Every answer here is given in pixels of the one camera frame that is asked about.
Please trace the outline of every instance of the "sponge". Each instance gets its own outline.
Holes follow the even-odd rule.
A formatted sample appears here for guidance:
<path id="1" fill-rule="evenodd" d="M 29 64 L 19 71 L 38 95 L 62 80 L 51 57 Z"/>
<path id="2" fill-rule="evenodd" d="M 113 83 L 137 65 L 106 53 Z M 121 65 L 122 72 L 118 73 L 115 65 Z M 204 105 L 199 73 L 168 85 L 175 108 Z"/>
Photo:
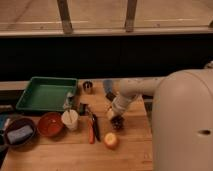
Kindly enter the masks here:
<path id="1" fill-rule="evenodd" d="M 29 125 L 25 125 L 17 130 L 13 130 L 7 133 L 7 138 L 10 144 L 16 144 L 24 141 L 33 134 L 33 130 Z"/>

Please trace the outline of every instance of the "apple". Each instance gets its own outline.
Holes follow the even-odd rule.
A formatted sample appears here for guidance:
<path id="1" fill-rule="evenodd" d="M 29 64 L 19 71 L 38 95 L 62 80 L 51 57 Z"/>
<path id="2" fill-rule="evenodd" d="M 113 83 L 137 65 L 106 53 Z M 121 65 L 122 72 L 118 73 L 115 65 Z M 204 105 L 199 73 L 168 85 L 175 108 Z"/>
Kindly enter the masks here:
<path id="1" fill-rule="evenodd" d="M 115 149 L 118 146 L 119 140 L 116 134 L 114 133 L 107 133 L 104 136 L 104 144 L 109 149 Z"/>

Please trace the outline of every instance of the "floor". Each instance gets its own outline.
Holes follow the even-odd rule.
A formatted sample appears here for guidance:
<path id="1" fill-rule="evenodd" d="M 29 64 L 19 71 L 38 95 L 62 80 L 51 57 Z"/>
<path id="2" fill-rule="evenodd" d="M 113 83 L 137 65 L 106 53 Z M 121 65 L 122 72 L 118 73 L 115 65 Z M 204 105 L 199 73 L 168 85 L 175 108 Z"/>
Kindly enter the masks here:
<path id="1" fill-rule="evenodd" d="M 123 28 L 127 0 L 68 0 L 75 29 Z M 135 27 L 207 26 L 212 0 L 138 0 Z M 61 29 L 57 1 L 1 0 L 0 31 Z"/>

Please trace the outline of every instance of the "small cup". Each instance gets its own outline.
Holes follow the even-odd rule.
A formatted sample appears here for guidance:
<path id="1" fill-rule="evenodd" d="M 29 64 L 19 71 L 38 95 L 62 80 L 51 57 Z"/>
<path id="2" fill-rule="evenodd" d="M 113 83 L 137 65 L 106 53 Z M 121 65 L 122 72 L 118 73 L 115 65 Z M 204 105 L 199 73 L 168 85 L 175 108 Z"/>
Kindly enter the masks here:
<path id="1" fill-rule="evenodd" d="M 75 131 L 78 128 L 78 116 L 75 110 L 67 110 L 62 114 L 61 120 L 70 131 Z"/>
<path id="2" fill-rule="evenodd" d="M 85 81 L 83 83 L 83 89 L 87 94 L 92 94 L 93 84 L 91 81 Z"/>

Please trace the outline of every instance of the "red handle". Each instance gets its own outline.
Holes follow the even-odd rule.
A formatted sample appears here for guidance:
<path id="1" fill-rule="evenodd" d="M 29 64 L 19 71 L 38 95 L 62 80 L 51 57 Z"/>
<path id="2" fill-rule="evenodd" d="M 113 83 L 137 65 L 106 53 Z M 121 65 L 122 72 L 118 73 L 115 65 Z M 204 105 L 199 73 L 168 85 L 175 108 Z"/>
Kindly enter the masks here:
<path id="1" fill-rule="evenodd" d="M 93 127 L 92 127 L 92 121 L 88 120 L 88 128 L 89 128 L 89 143 L 94 144 L 95 143 L 95 137 L 94 137 L 94 132 L 93 132 Z"/>

